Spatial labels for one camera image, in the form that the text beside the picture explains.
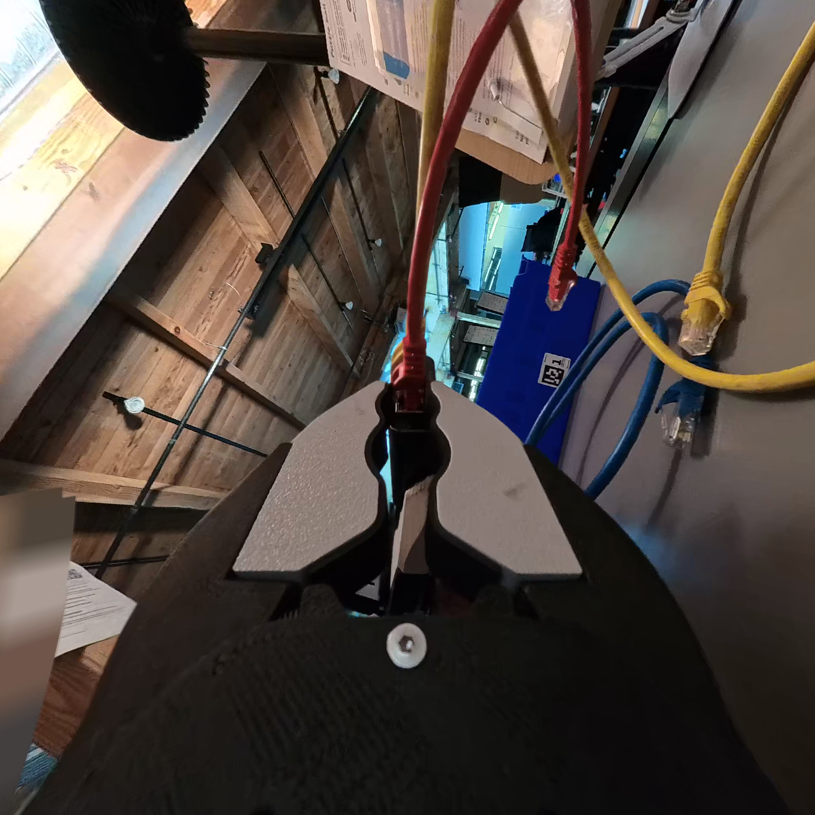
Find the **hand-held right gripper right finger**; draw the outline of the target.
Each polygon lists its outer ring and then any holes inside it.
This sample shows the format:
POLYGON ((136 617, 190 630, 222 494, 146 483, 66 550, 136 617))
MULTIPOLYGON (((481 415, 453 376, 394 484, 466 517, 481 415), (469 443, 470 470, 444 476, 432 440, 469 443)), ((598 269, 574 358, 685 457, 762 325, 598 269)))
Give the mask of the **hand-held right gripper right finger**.
POLYGON ((435 486, 440 532, 495 568, 500 582, 583 575, 522 441, 492 414, 446 385, 430 386, 436 424, 449 447, 435 486))

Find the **white printed paper sheet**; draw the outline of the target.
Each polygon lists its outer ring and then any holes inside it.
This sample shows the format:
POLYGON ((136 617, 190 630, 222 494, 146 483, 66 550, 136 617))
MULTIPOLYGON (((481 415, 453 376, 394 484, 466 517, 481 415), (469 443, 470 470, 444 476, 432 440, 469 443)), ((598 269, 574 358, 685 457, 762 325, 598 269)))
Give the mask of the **white printed paper sheet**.
POLYGON ((55 657, 118 637, 137 603, 70 562, 55 657))

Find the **blue plastic bin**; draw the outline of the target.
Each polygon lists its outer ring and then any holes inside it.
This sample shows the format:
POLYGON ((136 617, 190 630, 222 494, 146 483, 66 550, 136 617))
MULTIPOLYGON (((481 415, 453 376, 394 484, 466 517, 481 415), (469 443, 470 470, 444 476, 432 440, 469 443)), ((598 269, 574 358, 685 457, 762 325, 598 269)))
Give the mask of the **blue plastic bin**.
POLYGON ((521 442, 585 350, 601 296, 598 281, 579 278, 563 307, 551 311, 550 271, 522 259, 476 398, 521 442))

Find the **black round ribbed fixture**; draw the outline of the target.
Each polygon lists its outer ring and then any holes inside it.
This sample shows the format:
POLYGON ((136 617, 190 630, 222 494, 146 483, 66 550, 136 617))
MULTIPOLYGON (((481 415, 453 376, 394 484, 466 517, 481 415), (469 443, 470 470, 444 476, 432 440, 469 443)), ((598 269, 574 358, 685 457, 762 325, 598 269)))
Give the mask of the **black round ribbed fixture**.
POLYGON ((205 118, 205 58, 328 66, 326 37, 199 28, 181 1, 41 1, 65 61, 105 111, 142 137, 175 142, 205 118))

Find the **grey desk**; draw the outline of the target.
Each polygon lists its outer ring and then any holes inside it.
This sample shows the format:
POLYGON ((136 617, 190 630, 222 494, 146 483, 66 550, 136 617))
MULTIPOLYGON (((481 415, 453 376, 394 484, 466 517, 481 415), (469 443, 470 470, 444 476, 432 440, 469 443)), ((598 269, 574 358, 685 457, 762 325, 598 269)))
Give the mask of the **grey desk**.
MULTIPOLYGON (((606 252, 630 292, 691 280, 813 2, 739 2, 606 252)), ((813 70, 739 199, 723 269, 723 371, 813 360, 813 70)), ((651 416, 600 505, 672 590, 733 719, 792 812, 813 813, 813 391, 719 393, 684 452, 651 416)))

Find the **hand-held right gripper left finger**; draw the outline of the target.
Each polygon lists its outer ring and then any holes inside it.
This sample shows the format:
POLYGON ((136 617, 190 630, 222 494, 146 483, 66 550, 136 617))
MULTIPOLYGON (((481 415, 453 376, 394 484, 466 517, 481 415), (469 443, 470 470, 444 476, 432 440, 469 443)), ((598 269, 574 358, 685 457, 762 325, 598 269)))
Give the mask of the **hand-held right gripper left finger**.
POLYGON ((311 422, 289 453, 232 566, 288 583, 370 583, 390 559, 381 470, 382 400, 375 381, 311 422))

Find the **white stand base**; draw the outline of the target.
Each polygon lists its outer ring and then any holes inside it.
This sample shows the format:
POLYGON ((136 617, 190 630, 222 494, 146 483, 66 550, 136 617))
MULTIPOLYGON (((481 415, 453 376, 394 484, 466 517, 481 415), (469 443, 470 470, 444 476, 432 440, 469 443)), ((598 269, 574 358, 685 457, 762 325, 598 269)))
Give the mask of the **white stand base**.
POLYGON ((673 122, 739 1, 699 1, 678 12, 684 33, 667 73, 667 125, 673 122))

